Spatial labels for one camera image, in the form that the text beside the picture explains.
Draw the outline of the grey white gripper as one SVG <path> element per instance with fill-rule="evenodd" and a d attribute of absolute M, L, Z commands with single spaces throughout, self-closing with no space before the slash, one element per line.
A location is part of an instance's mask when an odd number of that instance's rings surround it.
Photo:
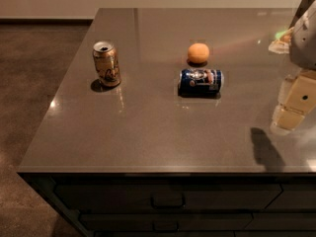
<path fill-rule="evenodd" d="M 269 51 L 289 54 L 292 63 L 312 70 L 285 77 L 273 114 L 272 131 L 295 130 L 316 108 L 316 0 L 301 0 L 290 26 L 292 36 L 277 34 Z"/>

